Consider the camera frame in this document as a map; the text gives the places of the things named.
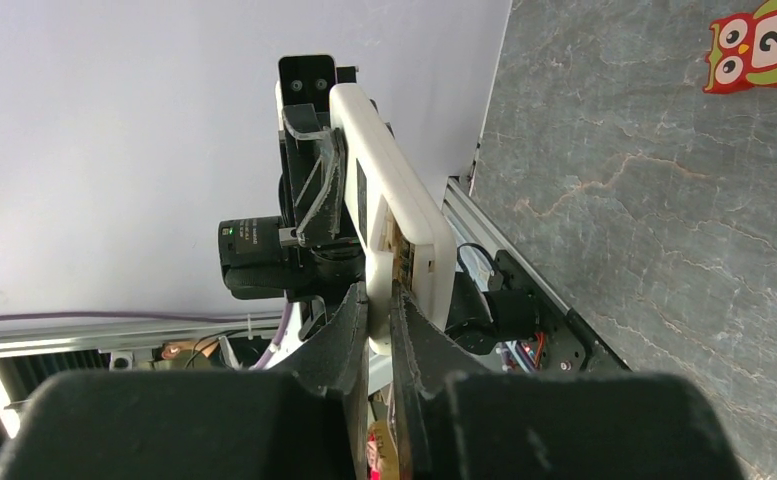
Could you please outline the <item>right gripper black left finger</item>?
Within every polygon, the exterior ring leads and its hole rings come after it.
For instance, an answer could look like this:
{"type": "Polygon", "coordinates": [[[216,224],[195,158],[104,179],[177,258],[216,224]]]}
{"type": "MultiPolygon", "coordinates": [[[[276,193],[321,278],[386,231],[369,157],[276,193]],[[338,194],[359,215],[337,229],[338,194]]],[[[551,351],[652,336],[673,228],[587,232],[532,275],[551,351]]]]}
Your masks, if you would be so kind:
{"type": "Polygon", "coordinates": [[[275,479],[366,477],[368,298],[353,284],[331,320],[272,372],[281,380],[275,479]]]}

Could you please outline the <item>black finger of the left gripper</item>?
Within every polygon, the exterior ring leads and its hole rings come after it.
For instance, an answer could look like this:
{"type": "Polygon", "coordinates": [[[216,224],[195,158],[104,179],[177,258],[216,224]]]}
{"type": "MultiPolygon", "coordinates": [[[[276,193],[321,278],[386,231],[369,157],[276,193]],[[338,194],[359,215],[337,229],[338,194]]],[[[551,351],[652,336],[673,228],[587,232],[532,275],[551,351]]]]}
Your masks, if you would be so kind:
{"type": "Polygon", "coordinates": [[[328,119],[312,104],[282,109],[294,229],[302,247],[331,245],[341,237],[346,145],[328,119]]]}

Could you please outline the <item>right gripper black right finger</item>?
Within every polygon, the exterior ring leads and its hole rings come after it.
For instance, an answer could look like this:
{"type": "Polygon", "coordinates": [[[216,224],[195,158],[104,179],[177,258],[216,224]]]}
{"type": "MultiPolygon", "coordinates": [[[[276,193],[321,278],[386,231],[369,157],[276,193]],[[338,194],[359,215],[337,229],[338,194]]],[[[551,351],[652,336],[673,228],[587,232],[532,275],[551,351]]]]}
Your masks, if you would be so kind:
{"type": "Polygon", "coordinates": [[[410,291],[392,284],[390,337],[395,443],[403,479],[492,479],[493,376],[430,322],[410,291]]]}

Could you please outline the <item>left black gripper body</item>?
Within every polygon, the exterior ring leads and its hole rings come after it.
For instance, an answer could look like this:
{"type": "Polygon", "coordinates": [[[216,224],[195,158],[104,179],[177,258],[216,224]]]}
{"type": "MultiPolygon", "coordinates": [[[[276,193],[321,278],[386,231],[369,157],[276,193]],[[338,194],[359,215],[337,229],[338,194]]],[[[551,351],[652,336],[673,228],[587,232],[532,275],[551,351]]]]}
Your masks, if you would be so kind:
{"type": "Polygon", "coordinates": [[[290,230],[289,233],[282,236],[282,241],[288,252],[294,255],[292,265],[306,276],[300,287],[300,292],[323,297],[337,290],[344,292],[349,284],[362,281],[365,276],[365,254],[344,203],[345,182],[347,180],[347,145],[346,159],[343,161],[343,166],[346,168],[346,180],[343,184],[341,237],[339,242],[323,247],[302,247],[298,244],[285,165],[286,147],[283,127],[279,131],[279,147],[282,166],[279,187],[282,224],[290,230]]]}

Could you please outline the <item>white remote control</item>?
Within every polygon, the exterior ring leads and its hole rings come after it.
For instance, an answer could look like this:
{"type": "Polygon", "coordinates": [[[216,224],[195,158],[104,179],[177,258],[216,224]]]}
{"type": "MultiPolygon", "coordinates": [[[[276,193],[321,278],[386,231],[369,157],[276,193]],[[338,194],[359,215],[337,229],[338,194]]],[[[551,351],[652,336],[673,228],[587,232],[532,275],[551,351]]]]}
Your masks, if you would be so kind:
{"type": "Polygon", "coordinates": [[[329,94],[331,126],[347,145],[344,203],[364,249],[390,252],[405,286],[438,329],[448,319],[457,246],[440,205],[356,83],[329,94]]]}

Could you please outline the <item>white battery cover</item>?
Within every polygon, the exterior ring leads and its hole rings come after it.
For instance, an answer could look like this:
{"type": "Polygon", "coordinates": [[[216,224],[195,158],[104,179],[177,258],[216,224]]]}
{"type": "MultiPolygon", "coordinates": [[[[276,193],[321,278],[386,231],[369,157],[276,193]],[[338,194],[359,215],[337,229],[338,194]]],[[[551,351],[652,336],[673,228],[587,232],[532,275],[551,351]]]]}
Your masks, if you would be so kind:
{"type": "Polygon", "coordinates": [[[376,354],[391,355],[390,303],[393,256],[390,252],[365,250],[365,283],[368,297],[368,337],[376,354]]]}

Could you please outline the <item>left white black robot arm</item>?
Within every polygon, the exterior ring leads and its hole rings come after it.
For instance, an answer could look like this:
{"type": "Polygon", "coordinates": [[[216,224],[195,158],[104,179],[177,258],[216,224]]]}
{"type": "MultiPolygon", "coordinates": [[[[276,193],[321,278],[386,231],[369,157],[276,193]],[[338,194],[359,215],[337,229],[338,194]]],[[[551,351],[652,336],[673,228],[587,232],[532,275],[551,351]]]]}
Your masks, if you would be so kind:
{"type": "Polygon", "coordinates": [[[362,284],[369,347],[384,356],[397,284],[473,354],[541,337],[529,295],[477,288],[438,204],[360,86],[306,95],[296,83],[278,119],[280,214],[218,227],[222,278],[235,298],[319,300],[333,315],[347,288],[362,284]]]}

